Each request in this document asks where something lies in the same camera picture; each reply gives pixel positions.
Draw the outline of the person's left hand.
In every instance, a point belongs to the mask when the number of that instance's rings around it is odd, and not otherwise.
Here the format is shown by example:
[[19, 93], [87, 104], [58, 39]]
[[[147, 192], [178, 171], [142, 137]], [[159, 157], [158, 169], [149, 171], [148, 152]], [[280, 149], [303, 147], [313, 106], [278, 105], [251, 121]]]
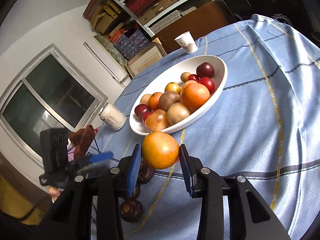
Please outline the person's left hand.
[[48, 187], [48, 194], [51, 196], [52, 202], [55, 202], [57, 198], [60, 196], [61, 192], [58, 188], [49, 186]]

